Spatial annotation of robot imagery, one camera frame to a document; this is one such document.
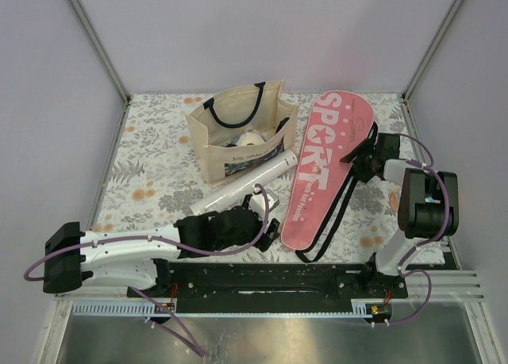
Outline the white shuttlecock tube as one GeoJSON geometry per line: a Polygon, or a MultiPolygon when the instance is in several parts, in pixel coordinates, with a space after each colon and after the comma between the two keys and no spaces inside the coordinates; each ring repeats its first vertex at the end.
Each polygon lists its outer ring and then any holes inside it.
{"type": "Polygon", "coordinates": [[[218,190],[195,202],[190,206],[193,215],[208,212],[221,212],[240,201],[245,195],[254,193],[255,184],[266,186],[280,175],[286,173],[298,163],[297,155],[292,151],[284,151],[275,158],[243,174],[232,182],[223,185],[218,190]]]}

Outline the pink racket cover bag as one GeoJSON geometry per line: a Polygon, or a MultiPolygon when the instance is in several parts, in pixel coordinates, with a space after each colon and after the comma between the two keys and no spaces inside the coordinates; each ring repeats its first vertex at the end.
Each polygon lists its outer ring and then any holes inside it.
{"type": "Polygon", "coordinates": [[[341,160],[375,132],[374,110],[362,96],[327,91],[313,104],[300,148],[281,240],[304,263],[318,261],[327,250],[330,232],[312,259],[316,245],[340,200],[352,193],[351,163],[341,160]]]}

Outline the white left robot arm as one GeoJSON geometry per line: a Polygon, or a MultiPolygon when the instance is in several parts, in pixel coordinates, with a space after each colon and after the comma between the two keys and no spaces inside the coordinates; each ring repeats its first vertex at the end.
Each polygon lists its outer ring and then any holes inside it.
{"type": "Polygon", "coordinates": [[[221,212],[187,216],[152,230],[84,232],[68,222],[47,240],[43,291],[70,293],[82,286],[135,287],[156,297],[170,292],[169,263],[177,259],[265,252],[278,237],[268,214],[279,203],[271,194],[249,194],[221,212]]]}

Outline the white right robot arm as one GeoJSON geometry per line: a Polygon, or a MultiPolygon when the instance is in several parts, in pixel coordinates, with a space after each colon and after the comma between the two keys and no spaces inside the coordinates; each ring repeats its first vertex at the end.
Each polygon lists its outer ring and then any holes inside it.
{"type": "Polygon", "coordinates": [[[408,275],[410,260],[424,247],[455,234],[459,223],[458,178],[429,163],[400,157],[403,133],[380,133],[362,141],[342,163],[352,164],[353,177],[368,182],[378,177],[401,187],[398,201],[398,230],[371,258],[353,280],[353,286],[370,297],[379,297],[399,278],[408,275]]]}

